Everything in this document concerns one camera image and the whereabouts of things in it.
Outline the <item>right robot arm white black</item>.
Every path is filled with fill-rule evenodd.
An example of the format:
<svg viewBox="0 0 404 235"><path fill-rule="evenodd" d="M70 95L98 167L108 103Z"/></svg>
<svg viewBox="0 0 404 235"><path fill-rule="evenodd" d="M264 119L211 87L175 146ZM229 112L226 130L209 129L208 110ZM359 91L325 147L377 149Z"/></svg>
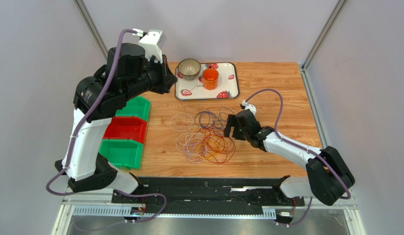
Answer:
<svg viewBox="0 0 404 235"><path fill-rule="evenodd" d="M306 171L305 177L284 176L277 183L278 194L286 198L314 197L331 206L338 199L351 197L355 178L332 146L318 148L292 140L272 127L261 126L250 110L229 114L224 135L284 157Z"/></svg>

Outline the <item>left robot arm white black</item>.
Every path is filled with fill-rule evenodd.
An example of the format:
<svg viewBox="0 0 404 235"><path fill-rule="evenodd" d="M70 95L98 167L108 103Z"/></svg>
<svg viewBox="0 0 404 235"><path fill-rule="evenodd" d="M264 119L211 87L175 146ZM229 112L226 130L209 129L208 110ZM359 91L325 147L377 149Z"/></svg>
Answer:
<svg viewBox="0 0 404 235"><path fill-rule="evenodd" d="M99 149L116 112L128 101L145 92L169 93L177 82L166 55L157 61L153 55L146 58L145 53L137 44L113 47L106 64L78 83L73 100L72 141L65 158L55 163L55 168L68 176L72 192L111 188L132 193L138 188L138 179L115 167Z"/></svg>

